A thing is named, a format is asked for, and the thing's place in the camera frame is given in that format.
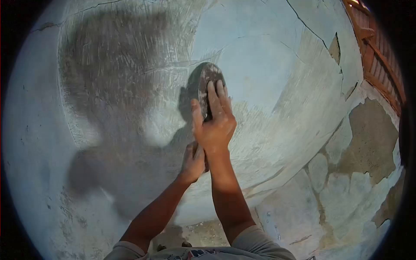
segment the plaster wall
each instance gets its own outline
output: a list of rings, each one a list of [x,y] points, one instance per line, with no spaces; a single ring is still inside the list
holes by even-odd
[[[103,258],[175,178],[202,62],[233,99],[229,149],[249,206],[290,180],[349,111],[344,86],[362,81],[358,46],[341,43],[355,39],[347,15],[325,4],[340,65],[291,1],[52,2],[17,58],[2,124],[13,202],[40,253]],[[205,174],[172,222],[214,218]]]

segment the exposed concrete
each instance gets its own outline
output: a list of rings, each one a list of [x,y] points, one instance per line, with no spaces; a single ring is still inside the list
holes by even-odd
[[[369,259],[389,227],[386,219],[394,217],[400,202],[403,168],[392,123],[396,118],[366,90],[365,85],[357,88],[365,103],[352,109],[308,163],[308,175],[301,170],[256,207],[263,224],[262,216],[274,209],[268,225],[276,225],[281,241],[299,259]],[[367,99],[366,93],[375,99]],[[331,156],[339,163],[331,163]],[[296,189],[295,183],[308,188]],[[306,202],[312,207],[304,206]],[[265,231],[276,233],[272,228]]]
[[[397,183],[390,189],[386,200],[381,204],[380,209],[374,215],[372,221],[380,227],[387,219],[393,219],[400,206],[401,195],[404,184],[404,170]]]
[[[13,202],[42,256],[103,258],[172,181],[191,139],[188,77],[204,61],[233,97],[229,149],[249,206],[290,180],[356,102],[340,94],[362,80],[348,73],[361,59],[341,11],[322,19],[338,28],[343,74],[285,1],[54,1],[17,58],[2,124]],[[205,174],[172,221],[214,218]]]
[[[342,154],[339,172],[369,172],[372,183],[379,183],[395,169],[392,151],[399,136],[375,100],[366,99],[349,114],[353,138]]]
[[[335,33],[335,37],[331,42],[330,47],[328,48],[329,54],[339,65],[339,60],[341,59],[341,51],[339,49],[338,35]]]

